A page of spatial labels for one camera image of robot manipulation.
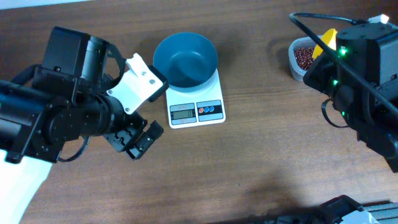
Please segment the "yellow measuring scoop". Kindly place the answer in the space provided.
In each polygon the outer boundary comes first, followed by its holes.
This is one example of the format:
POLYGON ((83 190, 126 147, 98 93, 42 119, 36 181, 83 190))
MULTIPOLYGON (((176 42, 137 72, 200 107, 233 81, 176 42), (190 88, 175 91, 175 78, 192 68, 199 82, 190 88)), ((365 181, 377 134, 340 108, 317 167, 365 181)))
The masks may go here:
MULTIPOLYGON (((331 49, 336 50, 336 35, 338 31, 334 28, 327 30, 321 37, 321 40, 331 49)), ((312 59, 316 59, 321 53, 323 49, 316 45, 312 54, 312 59)))

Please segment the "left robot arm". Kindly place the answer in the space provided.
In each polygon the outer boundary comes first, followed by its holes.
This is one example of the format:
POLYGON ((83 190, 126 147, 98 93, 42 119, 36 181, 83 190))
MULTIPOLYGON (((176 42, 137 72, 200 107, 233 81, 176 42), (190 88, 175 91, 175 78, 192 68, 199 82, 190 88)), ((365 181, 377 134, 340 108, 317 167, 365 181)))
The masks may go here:
POLYGON ((106 40, 55 27, 43 62, 1 82, 1 222, 20 222, 69 141, 83 139, 75 157, 101 136, 140 159, 164 130, 137 109, 168 86, 140 55, 124 58, 106 40))

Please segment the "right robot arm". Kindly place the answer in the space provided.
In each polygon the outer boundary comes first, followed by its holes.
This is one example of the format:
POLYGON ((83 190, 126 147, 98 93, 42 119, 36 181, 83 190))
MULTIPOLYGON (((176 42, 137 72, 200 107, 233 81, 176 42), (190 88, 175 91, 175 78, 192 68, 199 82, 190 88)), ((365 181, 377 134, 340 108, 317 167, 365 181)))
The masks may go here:
MULTIPOLYGON (((397 105, 397 28, 381 22, 346 28, 336 35, 336 53, 358 77, 397 105)), ((326 53, 315 59, 303 81, 327 95, 357 139, 397 172, 396 116, 326 53)))

